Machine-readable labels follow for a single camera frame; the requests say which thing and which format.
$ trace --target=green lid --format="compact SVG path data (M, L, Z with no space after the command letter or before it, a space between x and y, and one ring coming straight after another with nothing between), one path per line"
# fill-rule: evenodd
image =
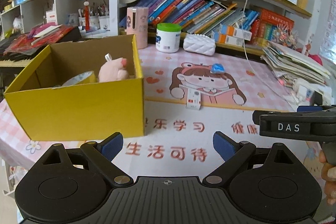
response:
M159 23L157 29L164 32L180 32L181 26L173 23Z

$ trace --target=pink plush toy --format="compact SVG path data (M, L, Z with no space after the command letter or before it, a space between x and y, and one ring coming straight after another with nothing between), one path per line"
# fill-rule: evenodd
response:
M127 59L118 58L112 60L110 54L106 54L105 59L107 62L101 66L99 71L99 82L112 82L128 78L128 72L125 69Z

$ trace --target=white quilted bag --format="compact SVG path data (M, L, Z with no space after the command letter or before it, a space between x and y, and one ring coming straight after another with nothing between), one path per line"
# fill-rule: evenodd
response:
M183 41L183 48L187 52L213 55L216 49L215 40L203 34L187 34Z

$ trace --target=white cable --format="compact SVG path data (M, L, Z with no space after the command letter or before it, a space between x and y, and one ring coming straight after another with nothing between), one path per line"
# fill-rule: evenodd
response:
M245 15L245 9L246 9L246 6L247 6L247 1L245 1L245 5L244 5L244 9L243 9L243 15ZM245 57L246 57L246 60L248 62L248 64L250 65L251 69L253 70L253 73L256 75L256 77L263 83L265 84L271 91L273 91L276 95L278 95L281 99L284 99L284 95L280 95L278 94L276 91L273 90L273 88L271 88L258 74L257 72L254 70L254 68L252 67L251 63L250 63L250 60L248 59L247 57L247 52L246 52L246 47L245 47L245 40L243 39L243 45L244 45L244 52L245 52Z

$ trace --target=person's hand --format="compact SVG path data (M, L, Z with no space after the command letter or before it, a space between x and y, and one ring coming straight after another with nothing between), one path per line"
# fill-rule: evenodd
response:
M321 177L325 180L324 193L328 204L333 205L336 203L336 167L327 163L323 151L320 152L320 162L324 164L321 172Z

